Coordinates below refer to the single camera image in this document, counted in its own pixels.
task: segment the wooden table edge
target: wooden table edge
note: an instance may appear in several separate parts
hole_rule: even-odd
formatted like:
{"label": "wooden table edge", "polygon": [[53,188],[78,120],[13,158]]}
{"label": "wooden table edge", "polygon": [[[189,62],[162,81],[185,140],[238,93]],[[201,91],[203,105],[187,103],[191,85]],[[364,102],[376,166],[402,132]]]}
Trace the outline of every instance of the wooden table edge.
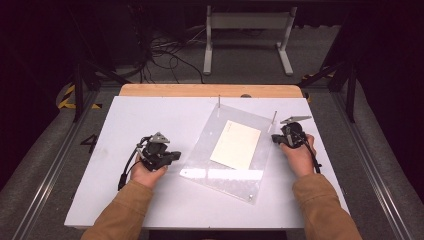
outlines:
{"label": "wooden table edge", "polygon": [[302,98],[296,85],[125,84],[119,96]]}

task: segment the sleeve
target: sleeve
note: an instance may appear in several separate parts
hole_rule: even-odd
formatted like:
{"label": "sleeve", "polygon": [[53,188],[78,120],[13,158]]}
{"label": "sleeve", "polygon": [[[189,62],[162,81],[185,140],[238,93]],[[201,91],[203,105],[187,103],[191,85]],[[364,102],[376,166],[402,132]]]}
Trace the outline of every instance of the sleeve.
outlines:
{"label": "sleeve", "polygon": [[324,175],[299,178],[293,185],[293,192],[302,210],[307,239],[362,239]]}
{"label": "sleeve", "polygon": [[151,189],[130,180],[81,239],[138,239],[152,196]]}

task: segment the person's left hand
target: person's left hand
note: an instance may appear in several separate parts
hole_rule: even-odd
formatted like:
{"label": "person's left hand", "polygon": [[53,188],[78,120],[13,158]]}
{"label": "person's left hand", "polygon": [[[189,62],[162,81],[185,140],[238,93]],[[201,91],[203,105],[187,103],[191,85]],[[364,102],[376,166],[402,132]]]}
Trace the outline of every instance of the person's left hand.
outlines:
{"label": "person's left hand", "polygon": [[[140,155],[137,154],[135,161],[140,161]],[[168,166],[164,166],[157,171],[150,172],[141,162],[138,162],[131,169],[131,180],[136,181],[150,189],[156,185],[156,182],[166,173]]]}

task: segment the white paper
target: white paper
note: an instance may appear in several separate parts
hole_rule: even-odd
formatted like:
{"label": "white paper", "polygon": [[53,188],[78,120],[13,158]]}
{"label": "white paper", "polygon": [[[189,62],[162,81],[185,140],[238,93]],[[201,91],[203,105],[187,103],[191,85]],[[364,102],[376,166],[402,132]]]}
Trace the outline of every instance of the white paper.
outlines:
{"label": "white paper", "polygon": [[237,170],[249,169],[261,131],[228,120],[211,160]]}

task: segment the clear acrylic sheet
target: clear acrylic sheet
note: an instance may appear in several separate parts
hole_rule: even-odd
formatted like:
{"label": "clear acrylic sheet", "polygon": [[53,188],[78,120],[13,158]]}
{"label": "clear acrylic sheet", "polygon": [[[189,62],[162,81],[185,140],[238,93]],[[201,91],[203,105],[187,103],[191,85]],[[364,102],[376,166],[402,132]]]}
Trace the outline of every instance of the clear acrylic sheet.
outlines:
{"label": "clear acrylic sheet", "polygon": [[[261,131],[249,169],[236,170],[210,159],[227,121]],[[217,104],[180,175],[254,204],[272,145],[274,127],[271,119]]]}

